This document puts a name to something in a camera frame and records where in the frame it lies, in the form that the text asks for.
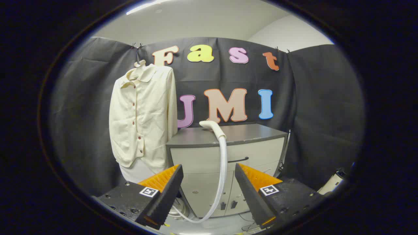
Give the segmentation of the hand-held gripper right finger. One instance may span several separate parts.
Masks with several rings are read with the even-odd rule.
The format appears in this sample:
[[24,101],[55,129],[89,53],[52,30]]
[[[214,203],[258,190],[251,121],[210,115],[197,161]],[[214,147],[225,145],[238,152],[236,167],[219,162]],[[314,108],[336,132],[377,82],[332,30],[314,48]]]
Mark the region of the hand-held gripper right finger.
[[260,228],[288,226],[326,200],[294,178],[278,179],[241,163],[234,175]]

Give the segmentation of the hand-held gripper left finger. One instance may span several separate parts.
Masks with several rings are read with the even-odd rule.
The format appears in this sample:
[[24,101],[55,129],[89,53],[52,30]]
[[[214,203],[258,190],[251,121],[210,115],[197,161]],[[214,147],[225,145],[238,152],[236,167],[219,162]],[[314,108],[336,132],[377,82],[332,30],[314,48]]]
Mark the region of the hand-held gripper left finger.
[[126,181],[94,199],[135,223],[158,230],[173,206],[183,176],[183,167],[177,164],[139,183]]

